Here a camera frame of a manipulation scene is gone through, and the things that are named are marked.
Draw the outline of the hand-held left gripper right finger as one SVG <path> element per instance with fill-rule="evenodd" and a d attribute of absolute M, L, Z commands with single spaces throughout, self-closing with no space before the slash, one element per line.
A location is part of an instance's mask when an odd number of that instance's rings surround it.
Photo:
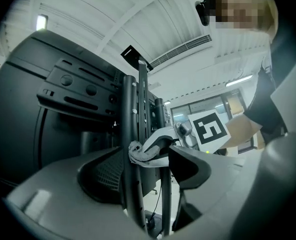
<path fill-rule="evenodd" d="M 255 181 L 262 153 L 239 157 L 171 146 L 169 167 L 180 188 L 178 213 L 188 224 L 175 240 L 231 240 L 237 217 Z"/>

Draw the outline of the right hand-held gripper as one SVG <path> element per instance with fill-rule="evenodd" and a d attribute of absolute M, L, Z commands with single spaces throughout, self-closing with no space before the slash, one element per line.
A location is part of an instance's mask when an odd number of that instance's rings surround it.
<path fill-rule="evenodd" d="M 213 154 L 219 150 L 231 135 L 215 109 L 195 113 L 188 116 L 185 122 L 157 129 L 143 144 L 146 152 L 161 140 L 179 141 L 182 146 L 204 153 Z M 155 157 L 149 161 L 139 161 L 144 168 L 163 168 L 169 166 L 168 156 Z"/>

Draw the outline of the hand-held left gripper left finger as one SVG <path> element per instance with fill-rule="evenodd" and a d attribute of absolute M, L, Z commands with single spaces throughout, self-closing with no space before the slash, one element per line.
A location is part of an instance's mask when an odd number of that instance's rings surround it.
<path fill-rule="evenodd" d="M 5 204 L 39 240 L 145 240 L 124 212 L 123 149 L 53 162 L 17 186 Z"/>

